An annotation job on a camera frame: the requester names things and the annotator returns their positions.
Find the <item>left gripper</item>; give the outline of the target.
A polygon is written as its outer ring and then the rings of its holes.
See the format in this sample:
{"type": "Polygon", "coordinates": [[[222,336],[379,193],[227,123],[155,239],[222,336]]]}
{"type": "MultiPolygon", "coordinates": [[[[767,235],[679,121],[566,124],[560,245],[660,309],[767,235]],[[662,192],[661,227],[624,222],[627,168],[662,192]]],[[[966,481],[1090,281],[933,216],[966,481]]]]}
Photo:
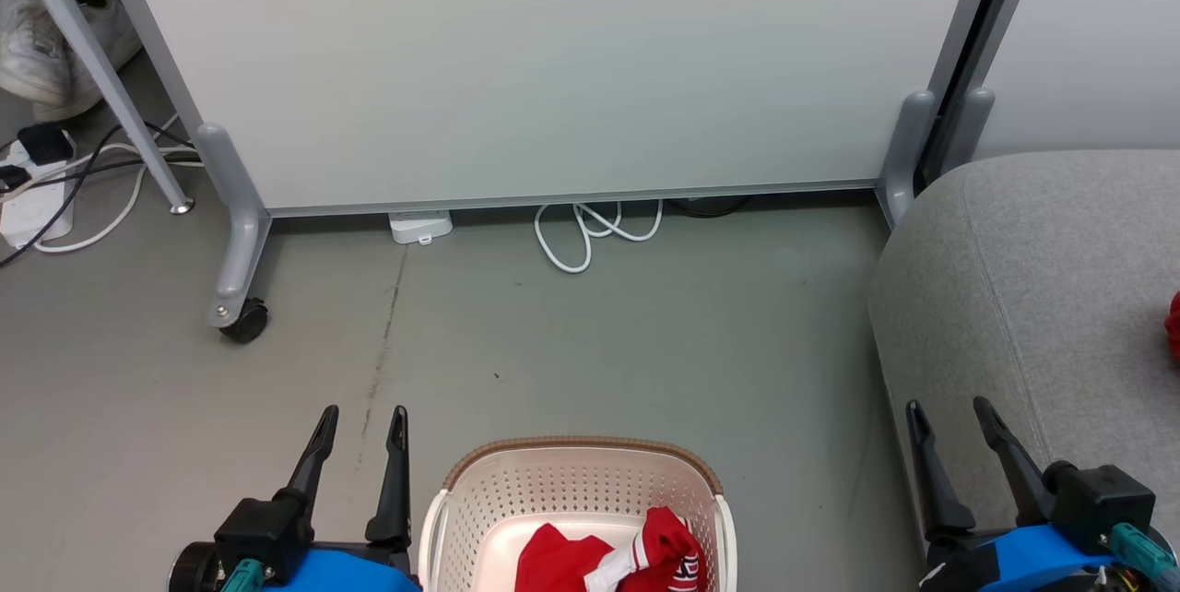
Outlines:
{"type": "MultiPolygon", "coordinates": [[[[295,498],[303,505],[315,504],[322,467],[336,441],[339,420],[337,406],[324,408],[289,481],[275,492],[275,499],[295,498]]],[[[365,538],[373,550],[409,550],[409,435],[408,412],[404,406],[395,407],[384,446],[387,454],[384,482],[365,538]]],[[[219,592],[224,580],[218,546],[209,541],[189,542],[173,559],[168,592],[219,592]]]]}

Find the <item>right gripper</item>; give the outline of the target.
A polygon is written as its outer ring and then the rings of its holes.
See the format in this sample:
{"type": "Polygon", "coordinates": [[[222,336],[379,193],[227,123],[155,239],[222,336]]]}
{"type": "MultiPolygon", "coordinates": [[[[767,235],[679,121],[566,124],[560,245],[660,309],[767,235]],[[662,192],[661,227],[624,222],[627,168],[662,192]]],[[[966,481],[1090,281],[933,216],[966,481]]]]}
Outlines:
{"type": "MultiPolygon", "coordinates": [[[[1044,473],[989,399],[974,397],[974,414],[986,446],[1003,467],[1017,509],[1016,526],[1049,524],[1054,498],[1045,489],[1044,473]]],[[[918,511],[927,542],[927,574],[920,580],[920,592],[999,592],[1002,575],[994,542],[1007,533],[971,533],[976,527],[974,513],[961,504],[948,471],[940,465],[935,432],[918,400],[909,400],[905,417],[918,511]]]]}

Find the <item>red jersey with white trim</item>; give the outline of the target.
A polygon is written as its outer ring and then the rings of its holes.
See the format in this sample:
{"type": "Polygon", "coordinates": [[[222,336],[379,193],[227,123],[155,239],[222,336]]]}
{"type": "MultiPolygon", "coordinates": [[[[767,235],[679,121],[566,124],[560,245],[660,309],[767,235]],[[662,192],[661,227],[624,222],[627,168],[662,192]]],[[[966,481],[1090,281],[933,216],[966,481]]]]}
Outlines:
{"type": "Polygon", "coordinates": [[[710,573],[690,520],[654,507],[618,550],[542,525],[518,558],[513,592],[707,592],[710,573]]]}

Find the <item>grey fabric sofa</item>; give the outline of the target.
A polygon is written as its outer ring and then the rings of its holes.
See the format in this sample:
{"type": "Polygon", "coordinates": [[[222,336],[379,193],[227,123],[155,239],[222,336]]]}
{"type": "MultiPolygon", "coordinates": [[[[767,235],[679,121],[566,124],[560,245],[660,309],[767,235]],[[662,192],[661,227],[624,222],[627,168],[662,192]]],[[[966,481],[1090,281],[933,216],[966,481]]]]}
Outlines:
{"type": "Polygon", "coordinates": [[[1180,554],[1180,149],[999,156],[940,176],[868,285],[881,379],[909,458],[917,400],[979,528],[1017,514],[974,414],[990,400],[1037,466],[1116,465],[1155,492],[1180,554]]]}

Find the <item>black caster wheel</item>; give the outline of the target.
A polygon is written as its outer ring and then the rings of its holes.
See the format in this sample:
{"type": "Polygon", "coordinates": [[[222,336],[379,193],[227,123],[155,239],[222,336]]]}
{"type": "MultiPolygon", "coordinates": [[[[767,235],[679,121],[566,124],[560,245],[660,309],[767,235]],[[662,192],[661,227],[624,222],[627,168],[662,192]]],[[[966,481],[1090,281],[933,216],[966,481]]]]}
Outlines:
{"type": "Polygon", "coordinates": [[[269,324],[269,310],[266,301],[256,297],[242,303],[240,318],[231,324],[219,327],[218,331],[235,346],[245,346],[257,340],[269,324]]]}

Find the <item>cream perforated laundry basket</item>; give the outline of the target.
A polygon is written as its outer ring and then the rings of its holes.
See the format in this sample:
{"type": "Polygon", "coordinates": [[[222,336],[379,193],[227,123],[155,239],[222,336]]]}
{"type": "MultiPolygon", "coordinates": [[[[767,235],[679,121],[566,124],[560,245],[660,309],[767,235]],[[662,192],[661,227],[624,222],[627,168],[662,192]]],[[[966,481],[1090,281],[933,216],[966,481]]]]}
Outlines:
{"type": "Polygon", "coordinates": [[[666,507],[702,547],[701,592],[738,592],[738,533],[725,486],[691,450],[636,438],[513,438],[455,462],[431,500],[417,575],[424,592],[513,592],[536,529],[624,550],[666,507]]]}

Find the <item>white power adapter box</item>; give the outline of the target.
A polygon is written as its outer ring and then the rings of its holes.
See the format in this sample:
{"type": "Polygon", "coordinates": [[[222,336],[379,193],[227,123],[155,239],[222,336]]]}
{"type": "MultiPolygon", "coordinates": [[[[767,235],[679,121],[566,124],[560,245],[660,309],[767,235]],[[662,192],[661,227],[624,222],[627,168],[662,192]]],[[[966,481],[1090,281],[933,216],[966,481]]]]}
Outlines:
{"type": "Polygon", "coordinates": [[[388,223],[393,242],[402,246],[430,246],[437,238],[454,230],[454,222],[447,210],[391,211],[388,223]]]}

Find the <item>grey partition foot with caster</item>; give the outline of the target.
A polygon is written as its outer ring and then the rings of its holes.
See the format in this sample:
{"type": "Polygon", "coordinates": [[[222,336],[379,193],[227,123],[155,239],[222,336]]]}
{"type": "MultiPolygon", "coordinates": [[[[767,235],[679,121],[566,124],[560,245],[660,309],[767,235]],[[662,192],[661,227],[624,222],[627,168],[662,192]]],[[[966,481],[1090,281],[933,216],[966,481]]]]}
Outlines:
{"type": "Polygon", "coordinates": [[[195,130],[195,146],[229,217],[229,238],[206,315],[218,330],[240,318],[242,303],[250,298],[271,217],[224,126],[201,124],[195,130]]]}

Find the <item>white power strip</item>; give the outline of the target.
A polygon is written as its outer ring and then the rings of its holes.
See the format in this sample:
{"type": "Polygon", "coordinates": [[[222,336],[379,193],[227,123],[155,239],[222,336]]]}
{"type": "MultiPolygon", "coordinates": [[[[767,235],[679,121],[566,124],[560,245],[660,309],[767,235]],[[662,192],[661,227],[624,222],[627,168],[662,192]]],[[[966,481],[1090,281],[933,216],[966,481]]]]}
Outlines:
{"type": "Polygon", "coordinates": [[[55,210],[65,205],[70,184],[63,177],[76,169],[72,152],[64,160],[42,164],[30,157],[22,142],[13,142],[0,156],[0,238],[12,249],[33,243],[34,235],[47,228],[41,241],[70,233],[76,208],[67,206],[51,223],[55,210]]]}

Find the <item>black plug adapter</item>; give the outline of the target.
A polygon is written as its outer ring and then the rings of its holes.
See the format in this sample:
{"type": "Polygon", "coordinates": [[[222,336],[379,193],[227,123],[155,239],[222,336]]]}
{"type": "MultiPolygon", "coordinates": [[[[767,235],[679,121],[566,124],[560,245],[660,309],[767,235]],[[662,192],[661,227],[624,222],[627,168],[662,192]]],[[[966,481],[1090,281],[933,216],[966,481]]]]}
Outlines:
{"type": "Polygon", "coordinates": [[[38,123],[18,130],[17,140],[35,166],[51,166],[76,159],[76,142],[53,123],[38,123]]]}

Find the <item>wide white partition panel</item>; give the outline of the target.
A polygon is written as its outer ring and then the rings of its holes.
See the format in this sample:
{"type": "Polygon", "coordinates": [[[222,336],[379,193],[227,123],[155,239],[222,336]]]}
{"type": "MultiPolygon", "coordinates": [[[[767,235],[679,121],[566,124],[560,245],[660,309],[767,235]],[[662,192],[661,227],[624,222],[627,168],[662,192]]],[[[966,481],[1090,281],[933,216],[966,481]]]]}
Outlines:
{"type": "Polygon", "coordinates": [[[126,0],[287,217],[865,188],[961,0],[126,0]]]}

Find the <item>narrow white partition panel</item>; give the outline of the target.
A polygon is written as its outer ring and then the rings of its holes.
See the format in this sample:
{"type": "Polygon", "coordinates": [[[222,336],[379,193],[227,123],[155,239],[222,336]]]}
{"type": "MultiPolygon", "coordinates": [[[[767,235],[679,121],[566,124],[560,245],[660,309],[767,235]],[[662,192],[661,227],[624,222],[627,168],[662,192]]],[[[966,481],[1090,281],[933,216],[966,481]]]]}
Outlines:
{"type": "Polygon", "coordinates": [[[971,159],[1180,149],[1180,0],[1016,0],[971,159]]]}

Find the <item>grey metal table leg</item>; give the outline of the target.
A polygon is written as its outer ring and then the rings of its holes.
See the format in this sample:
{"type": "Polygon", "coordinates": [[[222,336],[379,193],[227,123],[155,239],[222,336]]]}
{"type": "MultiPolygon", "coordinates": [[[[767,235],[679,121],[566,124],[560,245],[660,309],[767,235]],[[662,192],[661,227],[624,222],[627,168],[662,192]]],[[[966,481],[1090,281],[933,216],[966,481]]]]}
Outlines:
{"type": "Polygon", "coordinates": [[[77,58],[88,70],[96,85],[100,88],[109,108],[112,110],[124,133],[135,147],[138,149],[144,167],[151,172],[160,192],[165,195],[171,213],[188,213],[194,209],[194,198],[185,195],[159,147],[151,138],[148,126],[142,121],[142,117],[136,112],[129,92],[124,88],[122,79],[114,72],[112,63],[101,50],[100,41],[96,37],[88,21],[76,0],[42,0],[50,15],[54,19],[59,29],[70,41],[77,58]]]}

